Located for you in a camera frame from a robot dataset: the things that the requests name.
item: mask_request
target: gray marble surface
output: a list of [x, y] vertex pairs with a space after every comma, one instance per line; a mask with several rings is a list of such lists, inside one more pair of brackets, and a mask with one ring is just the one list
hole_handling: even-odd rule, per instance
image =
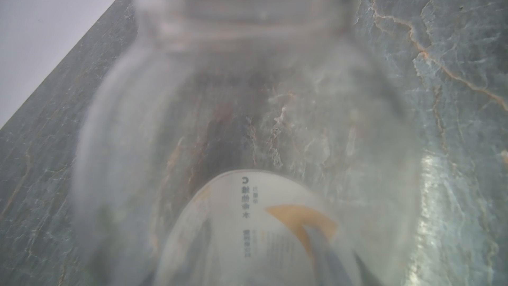
[[[508, 0], [359, 0], [355, 32], [425, 147], [407, 286], [508, 284], [506, 20]], [[71, 166], [84, 111], [136, 33], [117, 0], [0, 130], [1, 285], [93, 284], [70, 227]]]

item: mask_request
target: yellow label graphic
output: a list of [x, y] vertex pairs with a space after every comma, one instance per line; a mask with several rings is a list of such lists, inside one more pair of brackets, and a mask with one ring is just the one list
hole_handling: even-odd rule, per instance
[[312, 226], [320, 229], [321, 232], [325, 234], [328, 241], [330, 241], [334, 237], [335, 232], [337, 232], [337, 224], [334, 221], [327, 218], [322, 213], [306, 206], [291, 204], [280, 205], [267, 207], [266, 211], [293, 232], [310, 257], [312, 257], [310, 241], [303, 226]]

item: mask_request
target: white label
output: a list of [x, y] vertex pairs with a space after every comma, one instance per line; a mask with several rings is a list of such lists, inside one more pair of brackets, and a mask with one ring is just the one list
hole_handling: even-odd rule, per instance
[[[209, 225], [199, 261], [188, 250]], [[356, 260], [336, 216], [308, 188], [265, 171], [237, 170], [215, 177], [184, 208], [162, 253], [155, 285], [167, 285], [185, 263], [192, 284], [241, 285], [267, 276], [286, 285], [315, 285], [304, 226], [319, 228], [330, 241], [354, 285]]]

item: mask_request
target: clear plastic bottle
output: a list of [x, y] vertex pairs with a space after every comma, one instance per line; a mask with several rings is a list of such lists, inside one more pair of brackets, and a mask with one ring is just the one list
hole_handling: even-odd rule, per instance
[[97, 92], [75, 163], [75, 227], [94, 274], [150, 284], [191, 198], [250, 169], [309, 188], [365, 266], [398, 284], [419, 151], [350, 34], [353, 0], [133, 1], [139, 36]]

